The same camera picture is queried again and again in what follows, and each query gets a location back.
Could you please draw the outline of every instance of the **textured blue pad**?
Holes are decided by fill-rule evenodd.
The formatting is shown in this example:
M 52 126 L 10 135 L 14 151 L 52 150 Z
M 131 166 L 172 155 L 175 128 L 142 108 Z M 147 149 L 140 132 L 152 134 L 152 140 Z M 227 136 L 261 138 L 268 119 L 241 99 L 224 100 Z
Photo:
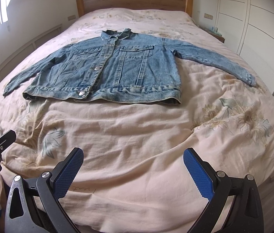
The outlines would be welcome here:
M 185 163 L 201 195 L 210 201 L 214 196 L 213 182 L 192 152 L 188 149 L 183 153 L 183 162 Z
M 83 164 L 84 153 L 78 148 L 78 151 L 66 164 L 66 167 L 58 175 L 58 178 L 53 183 L 53 194 L 54 197 L 58 200 L 63 198 L 68 192 L 69 187 L 71 186 L 77 172 L 80 170 L 80 167 Z

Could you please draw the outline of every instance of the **blue denim jacket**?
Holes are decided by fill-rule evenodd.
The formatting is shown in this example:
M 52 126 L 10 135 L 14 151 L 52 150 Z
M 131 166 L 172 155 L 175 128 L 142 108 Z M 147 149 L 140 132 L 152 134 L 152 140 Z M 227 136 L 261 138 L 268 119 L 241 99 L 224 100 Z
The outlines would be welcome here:
M 12 78 L 3 96 L 39 73 L 23 92 L 27 100 L 178 104 L 181 84 L 175 56 L 217 67 L 255 85 L 246 69 L 216 52 L 125 29 L 102 31 L 100 37 L 62 47 Z

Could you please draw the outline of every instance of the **nightstand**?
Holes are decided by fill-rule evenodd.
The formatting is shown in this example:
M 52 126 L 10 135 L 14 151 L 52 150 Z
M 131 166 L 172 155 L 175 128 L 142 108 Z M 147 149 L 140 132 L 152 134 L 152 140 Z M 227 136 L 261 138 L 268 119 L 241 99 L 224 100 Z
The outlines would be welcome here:
M 207 28 L 204 27 L 200 27 L 203 31 L 207 32 L 208 34 L 212 35 L 213 37 L 215 37 L 216 39 L 218 39 L 220 42 L 224 43 L 225 38 L 222 36 L 219 36 L 215 33 L 213 33 L 212 31 L 208 30 Z

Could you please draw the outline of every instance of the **jacket button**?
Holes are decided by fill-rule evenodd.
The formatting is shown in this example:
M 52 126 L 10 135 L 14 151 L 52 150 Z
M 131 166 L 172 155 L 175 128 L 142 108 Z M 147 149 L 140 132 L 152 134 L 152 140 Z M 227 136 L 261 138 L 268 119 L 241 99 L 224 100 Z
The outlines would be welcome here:
M 81 92 L 79 92 L 79 96 L 83 96 L 86 94 L 86 91 L 82 90 Z

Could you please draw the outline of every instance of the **wall socket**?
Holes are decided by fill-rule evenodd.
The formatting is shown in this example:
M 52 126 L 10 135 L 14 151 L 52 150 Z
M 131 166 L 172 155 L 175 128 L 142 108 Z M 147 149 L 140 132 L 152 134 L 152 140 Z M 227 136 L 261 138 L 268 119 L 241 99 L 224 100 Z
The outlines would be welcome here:
M 75 15 L 73 15 L 73 16 L 69 16 L 69 17 L 68 17 L 68 21 L 73 20 L 73 19 L 75 19 L 75 18 L 76 18 L 76 16 L 75 16 Z
M 204 17 L 208 18 L 210 20 L 213 20 L 213 18 L 214 18 L 212 15 L 209 15 L 209 14 L 206 14 L 206 13 L 204 14 Z

